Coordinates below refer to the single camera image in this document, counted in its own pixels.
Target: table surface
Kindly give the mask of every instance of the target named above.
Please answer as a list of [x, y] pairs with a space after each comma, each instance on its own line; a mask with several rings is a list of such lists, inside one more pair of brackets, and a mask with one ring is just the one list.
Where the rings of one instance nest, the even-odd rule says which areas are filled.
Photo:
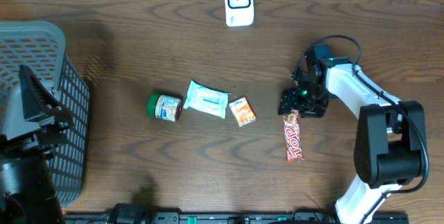
[[[255, 0], [255, 23], [227, 28], [223, 0], [0, 0], [2, 21], [51, 21], [94, 82], [82, 196], [66, 212], [115, 203], [184, 212], [328, 208], [355, 176], [357, 120], [340, 101], [300, 122], [306, 160], [287, 164], [280, 93], [298, 56], [331, 34], [364, 46], [379, 86], [425, 109], [427, 185], [391, 196], [412, 223], [444, 221], [444, 0]], [[353, 45], [330, 42], [337, 55]], [[185, 110], [177, 123], [146, 116], [153, 92], [186, 96], [190, 80], [246, 96], [256, 122]]]

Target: pill bottle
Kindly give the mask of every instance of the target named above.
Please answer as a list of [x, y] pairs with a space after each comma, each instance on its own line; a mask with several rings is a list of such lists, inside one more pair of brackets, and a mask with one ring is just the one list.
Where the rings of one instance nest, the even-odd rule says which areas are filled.
[[182, 100], [172, 96], [152, 94], [148, 99], [146, 113], [167, 121], [177, 121], [182, 112]]

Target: small orange and white box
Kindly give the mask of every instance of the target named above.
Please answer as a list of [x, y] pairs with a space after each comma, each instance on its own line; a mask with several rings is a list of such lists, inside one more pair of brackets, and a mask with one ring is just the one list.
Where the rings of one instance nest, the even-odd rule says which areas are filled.
[[250, 105], [247, 102], [247, 98], [240, 98], [232, 103], [230, 103], [231, 112], [239, 124], [242, 127], [248, 123], [256, 121], [256, 116]]

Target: robotic arm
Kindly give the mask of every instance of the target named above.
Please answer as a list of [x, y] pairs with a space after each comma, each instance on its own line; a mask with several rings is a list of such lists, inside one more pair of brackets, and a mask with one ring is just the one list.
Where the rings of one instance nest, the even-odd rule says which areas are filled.
[[[409, 193], [421, 188], [428, 175], [425, 148], [424, 110], [418, 102], [403, 102], [387, 94], [361, 71], [349, 57], [334, 58], [330, 48], [315, 43], [306, 58], [307, 72], [296, 68], [296, 88], [283, 91], [279, 114], [291, 109], [302, 117], [322, 117], [330, 98], [339, 98], [358, 118], [354, 160], [357, 175], [345, 195], [335, 203], [341, 223], [369, 223], [376, 209], [392, 193]], [[402, 135], [388, 141], [387, 133]], [[401, 191], [415, 177], [420, 185]]]

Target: snack packet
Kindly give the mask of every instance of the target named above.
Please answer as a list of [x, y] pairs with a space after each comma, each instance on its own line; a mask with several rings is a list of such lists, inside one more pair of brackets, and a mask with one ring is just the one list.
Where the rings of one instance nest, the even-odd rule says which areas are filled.
[[252, 123], [256, 120], [255, 113], [247, 102], [247, 98], [240, 98], [230, 103], [230, 109], [239, 127]]
[[228, 104], [228, 95], [230, 95], [230, 93], [208, 89], [192, 81], [189, 85], [187, 100], [183, 108], [187, 109], [188, 107], [192, 107], [198, 111], [213, 114], [224, 119]]
[[292, 110], [284, 116], [284, 136], [287, 144], [287, 162], [295, 159], [305, 160], [300, 147], [299, 112]]

